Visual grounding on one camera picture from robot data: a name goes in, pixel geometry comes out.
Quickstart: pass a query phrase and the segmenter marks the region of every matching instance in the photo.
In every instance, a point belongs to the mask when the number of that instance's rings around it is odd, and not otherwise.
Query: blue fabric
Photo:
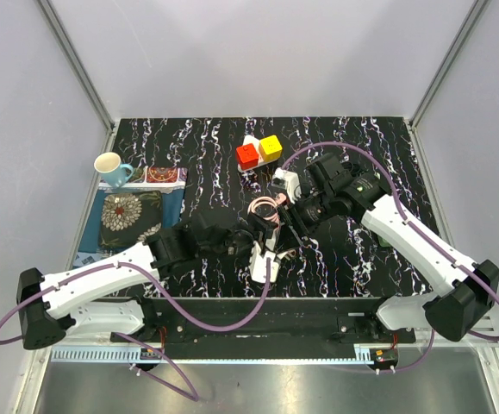
[[[94,197],[94,204],[88,215],[83,237],[80,240],[78,251],[83,253],[97,253],[100,221],[102,219],[103,200],[109,195],[105,190],[98,190]],[[163,194],[163,228],[172,227],[180,220],[180,210],[184,199],[184,188],[174,190],[170,194]]]
[[[100,221],[102,220],[103,200],[107,194],[104,190],[96,191],[92,209],[88,215],[83,237],[80,239],[78,251],[84,253],[95,253],[97,251],[97,238],[100,234]]]
[[[180,221],[182,200],[184,199],[184,188],[180,188],[170,194],[163,194],[163,228],[174,226]]]

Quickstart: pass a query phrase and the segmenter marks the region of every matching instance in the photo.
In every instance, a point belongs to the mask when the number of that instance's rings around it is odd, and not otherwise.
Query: white plastic part
[[[377,318],[389,330],[431,328],[423,305],[437,298],[436,292],[425,295],[393,296],[377,309]]]
[[[427,241],[404,223],[395,206],[392,196],[383,196],[376,203],[375,209],[367,211],[362,224],[383,237],[393,248],[400,252],[427,279],[429,285],[439,296],[445,296],[454,289],[455,280],[463,281],[467,275],[452,266],[442,254],[437,252]],[[440,239],[433,231],[404,208],[408,219],[419,227],[427,236],[444,248],[455,260],[474,270],[474,260]]]
[[[257,283],[266,282],[266,259],[271,260],[271,283],[276,282],[278,277],[278,270],[280,268],[279,261],[276,261],[276,254],[270,250],[266,250],[262,254],[262,250],[257,242],[253,246],[253,255],[251,256],[251,261],[249,262],[249,274],[251,279]]]
[[[115,266],[117,261],[132,262],[135,265],[142,267],[144,270],[147,270],[155,279],[159,280],[159,272],[151,267],[153,255],[150,248],[144,246],[142,243],[137,243],[122,253],[92,263],[91,265],[69,270],[67,272],[47,274],[44,276],[45,279],[41,283],[41,290],[44,290],[51,285],[55,285],[74,274],[84,272],[94,267],[106,264]],[[58,291],[44,295],[42,300],[50,304],[50,307],[47,309],[48,314],[54,319],[59,319],[71,313],[78,306],[101,298],[102,296],[109,295],[120,289],[124,289],[125,287],[138,285],[146,281],[147,278],[134,269],[125,266],[119,268],[112,267],[74,280],[71,283],[62,286]]]
[[[270,164],[271,162],[278,161],[278,160],[272,160],[272,161],[263,160],[263,157],[260,155],[259,152],[259,142],[260,140],[258,138],[255,138],[254,136],[251,135],[246,135],[246,137],[243,139],[243,144],[241,145],[252,144],[255,147],[255,151],[257,151],[257,154],[259,155],[259,162],[257,163],[256,166],[252,166],[251,168],[247,168],[246,170],[242,170],[240,164],[238,164],[238,171],[240,173],[243,173],[244,171],[251,171],[255,168],[259,168],[260,166],[265,166],[266,164]]]
[[[91,302],[78,306],[70,315],[76,323],[67,330],[67,337],[94,336],[109,332],[132,334],[144,326],[144,314],[134,300]]]
[[[272,176],[272,180],[274,179],[281,179],[284,182],[282,188],[285,190],[287,197],[292,203],[295,203],[299,197],[301,197],[301,186],[297,173],[277,168]]]
[[[61,343],[52,347],[52,362],[84,362],[103,364],[155,363],[152,360],[142,359],[141,348],[130,344],[126,346],[114,344],[113,346],[96,345],[79,347],[61,345]]]

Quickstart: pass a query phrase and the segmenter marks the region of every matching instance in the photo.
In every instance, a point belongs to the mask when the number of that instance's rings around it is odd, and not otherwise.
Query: red block
[[[235,149],[235,159],[242,170],[248,170],[256,167],[259,163],[259,153],[253,144],[247,144]]]

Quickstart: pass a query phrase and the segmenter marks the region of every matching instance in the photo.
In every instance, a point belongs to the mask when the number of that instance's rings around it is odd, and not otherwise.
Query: white wall
[[[35,2],[0,0],[0,318],[22,270],[64,270],[104,139]],[[1,337],[19,333],[14,317]],[[25,356],[0,347],[0,413]]]
[[[53,0],[113,117],[411,116],[472,0]]]
[[[458,248],[499,266],[499,0],[492,0],[418,132]]]

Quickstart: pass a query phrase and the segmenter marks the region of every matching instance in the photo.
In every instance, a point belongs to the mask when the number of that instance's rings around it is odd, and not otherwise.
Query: yellow block
[[[282,146],[275,135],[267,136],[259,141],[259,153],[265,162],[275,161],[282,155]]]

